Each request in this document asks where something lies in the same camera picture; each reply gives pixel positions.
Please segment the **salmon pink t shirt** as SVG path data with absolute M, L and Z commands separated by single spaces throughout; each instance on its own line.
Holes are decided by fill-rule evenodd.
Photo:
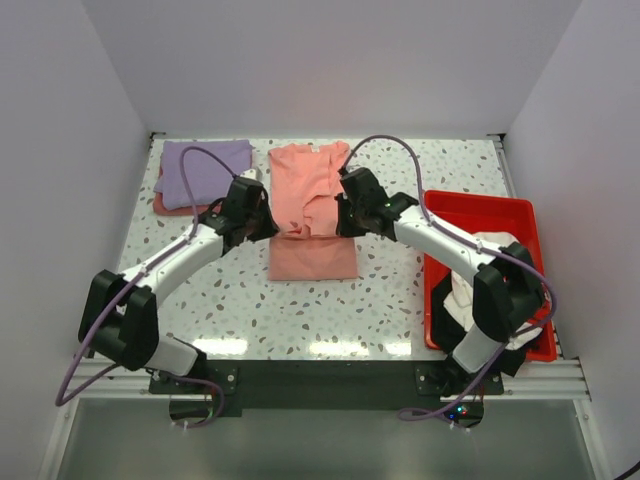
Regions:
M 350 146 L 290 144 L 268 153 L 271 210 L 279 233 L 269 243 L 271 281 L 348 280 L 358 276 L 355 241 L 336 234 L 339 169 Z

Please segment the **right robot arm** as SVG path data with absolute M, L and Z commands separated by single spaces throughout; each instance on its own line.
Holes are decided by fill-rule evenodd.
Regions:
M 448 386 L 469 392 L 481 369 L 495 361 L 518 329 L 544 306 L 542 276 L 530 252 L 481 239 L 422 208 L 405 193 L 389 196 L 367 168 L 339 170 L 343 192 L 336 197 L 342 237 L 376 234 L 421 251 L 448 267 L 472 288 L 474 325 L 449 354 Z

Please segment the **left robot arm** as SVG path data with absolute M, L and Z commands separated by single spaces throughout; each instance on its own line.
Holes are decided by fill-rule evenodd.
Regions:
M 259 171 L 234 178 L 227 195 L 199 214 L 195 226 L 154 256 L 121 273 L 103 270 L 91 282 L 78 331 L 81 345 L 130 371 L 171 374 L 185 392 L 209 377 L 206 354 L 159 333 L 158 309 L 192 275 L 246 241 L 278 232 Z

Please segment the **folded purple t shirt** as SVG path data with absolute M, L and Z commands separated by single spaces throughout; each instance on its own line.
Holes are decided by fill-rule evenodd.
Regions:
M 173 176 L 176 170 L 181 175 L 179 160 L 182 152 L 193 147 L 195 150 L 189 150 L 184 157 L 185 173 L 186 168 L 189 167 L 202 170 L 211 168 L 219 177 L 227 174 L 231 178 L 231 183 L 231 174 L 216 160 L 204 153 L 204 150 L 219 158 L 234 174 L 241 174 L 252 167 L 253 147 L 247 139 L 205 142 L 165 141 L 160 157 L 165 193 L 169 191 L 169 177 Z

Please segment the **folded dark pink t shirt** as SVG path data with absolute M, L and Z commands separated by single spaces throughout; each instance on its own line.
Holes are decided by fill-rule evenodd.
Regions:
M 186 175 L 198 213 L 204 212 L 212 202 L 223 197 L 231 180 L 227 174 L 217 176 L 211 168 L 202 170 L 189 167 L 186 168 Z M 169 177 L 167 193 L 163 187 L 163 180 L 163 170 L 159 169 L 159 175 L 153 187 L 153 211 L 160 216 L 191 215 L 191 202 L 179 171 L 176 170 L 174 175 Z

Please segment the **white t shirt red print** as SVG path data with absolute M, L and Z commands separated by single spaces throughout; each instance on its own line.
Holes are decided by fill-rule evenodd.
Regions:
M 483 242 L 493 242 L 502 247 L 508 247 L 518 239 L 509 232 L 476 232 L 474 236 Z M 473 319 L 473 292 L 471 285 L 459 274 L 451 274 L 451 292 L 445 297 L 443 306 L 446 312 L 458 323 L 466 333 L 475 325 Z M 541 327 L 513 337 L 506 349 L 515 351 L 526 343 L 536 339 L 542 333 Z

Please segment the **red plastic bin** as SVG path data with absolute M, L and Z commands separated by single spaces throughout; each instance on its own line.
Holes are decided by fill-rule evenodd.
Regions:
M 527 200 L 430 190 L 427 208 L 440 218 L 469 232 L 509 232 L 526 247 L 539 272 L 544 271 L 535 213 Z M 441 350 L 431 338 L 431 291 L 450 274 L 450 269 L 433 258 L 424 258 L 424 342 Z

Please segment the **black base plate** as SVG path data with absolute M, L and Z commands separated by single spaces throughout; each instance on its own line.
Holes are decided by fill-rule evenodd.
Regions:
M 154 376 L 174 420 L 239 417 L 247 410 L 393 411 L 403 421 L 479 422 L 486 396 L 504 392 L 499 372 L 480 380 L 444 361 L 209 360 L 200 379 Z

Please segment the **aluminium table frame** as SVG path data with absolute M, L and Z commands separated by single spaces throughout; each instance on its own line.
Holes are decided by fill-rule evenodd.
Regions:
M 189 216 L 165 217 L 153 211 L 153 184 L 159 176 L 161 150 L 168 141 L 158 136 L 151 141 L 146 170 L 136 194 L 133 213 L 118 268 L 133 266 L 168 246 L 181 234 L 188 235 Z M 436 159 L 436 147 L 454 147 L 462 154 L 462 166 L 481 164 L 480 179 L 489 180 L 483 193 L 506 193 L 494 143 L 478 141 L 409 140 L 418 154 L 423 171 L 427 160 Z M 413 166 L 403 160 L 400 147 L 381 141 L 363 147 L 385 185 L 401 187 L 415 195 Z M 345 361 L 346 367 L 374 367 L 382 361 L 435 366 L 442 352 L 424 344 L 425 308 L 423 282 L 425 259 L 410 247 L 392 245 L 369 236 L 356 240 L 359 276 L 348 280 L 271 281 L 268 280 L 269 241 L 244 243 L 222 260 L 205 266 L 181 283 L 160 307 L 160 340 L 192 343 L 211 360 L 230 360 L 231 372 L 220 380 L 210 380 L 227 389 L 222 413 L 231 414 L 233 393 L 238 391 L 240 367 L 249 360 L 291 362 L 315 361 L 311 367 L 329 367 L 330 361 Z M 502 374 L 497 366 L 485 383 L 502 385 L 496 398 L 523 400 L 588 399 L 588 388 L 578 360 L 564 360 L 558 354 L 551 363 L 538 361 L 522 365 L 517 376 Z

